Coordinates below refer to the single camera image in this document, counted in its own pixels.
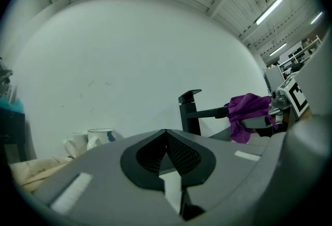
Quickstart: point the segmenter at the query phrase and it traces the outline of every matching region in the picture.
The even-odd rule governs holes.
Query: mug rim
[[[90,133],[100,133],[100,132],[110,132],[114,131],[115,129],[89,129],[88,132]]]

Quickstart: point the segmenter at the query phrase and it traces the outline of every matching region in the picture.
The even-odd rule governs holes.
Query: mug handle
[[[101,145],[101,141],[99,140],[99,138],[97,136],[92,137],[87,145],[87,150],[90,150],[98,145]]]
[[[75,143],[72,140],[70,140],[70,139],[64,140],[63,146],[69,156],[71,156],[73,158],[77,157],[77,149],[75,147]]]

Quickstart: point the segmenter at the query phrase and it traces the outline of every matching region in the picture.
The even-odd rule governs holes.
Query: white tape strip
[[[92,175],[81,173],[53,202],[51,209],[61,215],[67,215],[75,206],[92,179]]]
[[[247,160],[255,161],[255,162],[258,162],[259,159],[260,159],[260,156],[258,156],[258,155],[249,154],[249,153],[246,153],[246,152],[242,152],[240,150],[236,151],[234,153],[234,155],[238,156],[238,157],[241,157],[241,158],[245,158]]]

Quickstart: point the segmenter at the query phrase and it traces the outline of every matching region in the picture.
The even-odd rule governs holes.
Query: black faucet
[[[182,129],[185,132],[189,132],[195,135],[201,135],[201,129],[199,127],[199,118],[215,117],[223,118],[228,114],[228,107],[220,107],[210,110],[197,111],[194,95],[202,90],[191,90],[182,94],[178,98],[180,105],[180,114],[182,121]]]

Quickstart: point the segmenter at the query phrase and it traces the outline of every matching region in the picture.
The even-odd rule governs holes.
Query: blue design on mug
[[[107,138],[108,138],[108,141],[109,142],[113,142],[113,141],[116,141],[116,139],[113,137],[112,135],[112,131],[108,131],[107,132]]]

